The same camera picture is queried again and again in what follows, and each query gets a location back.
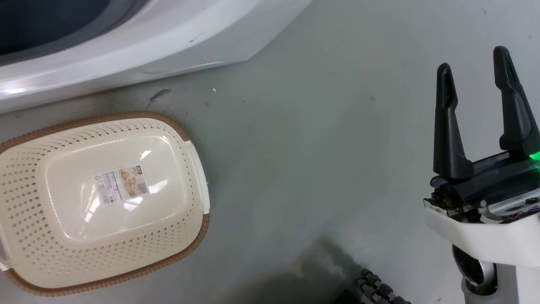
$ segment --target laundry basket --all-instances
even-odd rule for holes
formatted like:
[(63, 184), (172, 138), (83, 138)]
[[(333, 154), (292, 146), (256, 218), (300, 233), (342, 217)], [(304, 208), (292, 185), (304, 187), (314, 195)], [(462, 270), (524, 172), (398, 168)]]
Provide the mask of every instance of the laundry basket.
[(33, 294), (105, 287), (179, 261), (203, 240), (209, 210), (197, 151), (163, 115), (88, 118), (0, 146), (0, 269)]

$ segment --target sticker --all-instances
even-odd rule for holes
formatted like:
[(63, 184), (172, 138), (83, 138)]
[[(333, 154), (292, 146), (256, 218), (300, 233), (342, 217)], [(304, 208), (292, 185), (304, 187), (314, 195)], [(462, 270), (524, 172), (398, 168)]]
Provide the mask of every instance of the sticker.
[(102, 204), (125, 201), (148, 193), (140, 165), (129, 166), (120, 170), (108, 171), (94, 177)]

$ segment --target floor stain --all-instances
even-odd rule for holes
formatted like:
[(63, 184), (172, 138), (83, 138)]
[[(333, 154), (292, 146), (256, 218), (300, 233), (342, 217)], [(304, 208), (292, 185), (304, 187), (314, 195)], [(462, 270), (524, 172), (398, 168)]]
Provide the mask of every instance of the floor stain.
[(161, 89), (157, 91), (154, 96), (150, 97), (149, 101), (150, 103), (154, 103), (158, 98), (162, 97), (165, 94), (169, 94), (172, 92), (172, 89)]

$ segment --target floor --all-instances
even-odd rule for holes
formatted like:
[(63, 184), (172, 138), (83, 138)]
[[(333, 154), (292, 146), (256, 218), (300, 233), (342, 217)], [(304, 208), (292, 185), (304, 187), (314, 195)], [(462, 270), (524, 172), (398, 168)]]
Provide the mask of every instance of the floor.
[(435, 71), (453, 68), (469, 159), (498, 152), (491, 52), (510, 49), (535, 100), (537, 6), (315, 0), (248, 62), (1, 115), (1, 141), (92, 115), (169, 115), (212, 199), (205, 241), (179, 263), (59, 299), (0, 276), (2, 303), (326, 303), (361, 267), (414, 304), (463, 303), (450, 244), (422, 220)]

